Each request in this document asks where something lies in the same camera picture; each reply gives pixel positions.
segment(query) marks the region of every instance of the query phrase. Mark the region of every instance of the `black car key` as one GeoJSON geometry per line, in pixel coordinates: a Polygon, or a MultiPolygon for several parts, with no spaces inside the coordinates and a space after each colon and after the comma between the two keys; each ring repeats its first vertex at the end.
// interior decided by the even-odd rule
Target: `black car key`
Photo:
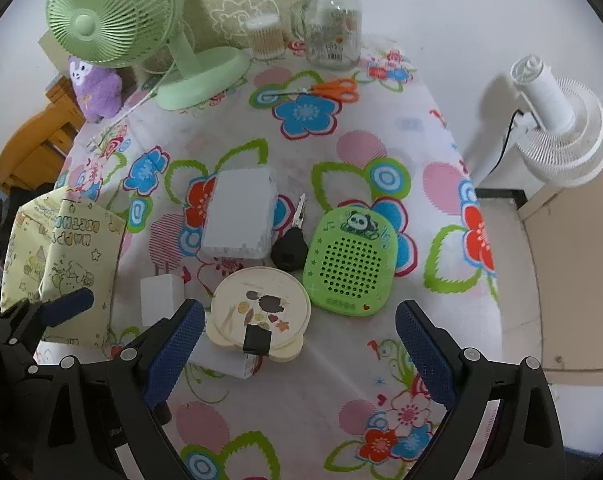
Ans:
{"type": "Polygon", "coordinates": [[[277,269],[285,272],[303,269],[308,256],[308,245],[303,239],[302,222],[303,211],[306,208],[306,193],[301,198],[295,216],[293,217],[293,226],[288,229],[286,234],[279,238],[270,251],[270,258],[277,269]]]}

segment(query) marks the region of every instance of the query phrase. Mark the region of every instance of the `blue gripper pad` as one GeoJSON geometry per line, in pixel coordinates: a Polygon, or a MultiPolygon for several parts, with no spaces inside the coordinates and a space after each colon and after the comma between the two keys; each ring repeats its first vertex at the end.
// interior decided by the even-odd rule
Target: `blue gripper pad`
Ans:
{"type": "Polygon", "coordinates": [[[195,300],[186,302],[191,302],[190,308],[148,368],[144,401],[150,409],[168,399],[204,331],[206,317],[202,304],[195,300]]]}
{"type": "Polygon", "coordinates": [[[452,410],[456,401],[453,370],[406,301],[397,307],[395,327],[433,400],[452,410]]]}
{"type": "Polygon", "coordinates": [[[60,325],[90,309],[93,306],[93,299],[93,291],[82,287],[57,300],[43,303],[39,311],[39,322],[44,326],[60,325]]]}

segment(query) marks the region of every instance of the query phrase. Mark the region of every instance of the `tile floor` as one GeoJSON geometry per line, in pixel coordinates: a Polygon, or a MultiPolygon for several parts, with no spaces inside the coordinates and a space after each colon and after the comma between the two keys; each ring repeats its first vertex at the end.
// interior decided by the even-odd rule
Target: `tile floor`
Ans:
{"type": "Polygon", "coordinates": [[[503,360],[541,359],[541,313],[533,256],[514,202],[480,200],[497,269],[502,314],[503,360]]]}

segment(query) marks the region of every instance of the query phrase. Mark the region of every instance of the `glass mason jar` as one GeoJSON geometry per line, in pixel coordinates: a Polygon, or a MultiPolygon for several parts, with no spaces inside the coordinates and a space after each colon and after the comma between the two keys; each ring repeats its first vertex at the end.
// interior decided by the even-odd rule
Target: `glass mason jar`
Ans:
{"type": "Polygon", "coordinates": [[[293,35],[306,43],[311,64],[348,70],[361,54],[359,0],[302,0],[291,6],[293,35]]]}

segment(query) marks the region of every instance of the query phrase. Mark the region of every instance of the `beige cabinet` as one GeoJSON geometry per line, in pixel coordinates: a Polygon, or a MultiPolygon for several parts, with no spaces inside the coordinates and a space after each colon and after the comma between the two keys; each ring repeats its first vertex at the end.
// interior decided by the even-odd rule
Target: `beige cabinet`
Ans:
{"type": "Polygon", "coordinates": [[[603,171],[584,186],[542,190],[537,202],[544,193],[547,202],[524,221],[539,287],[542,365],[551,382],[603,384],[603,171]]]}

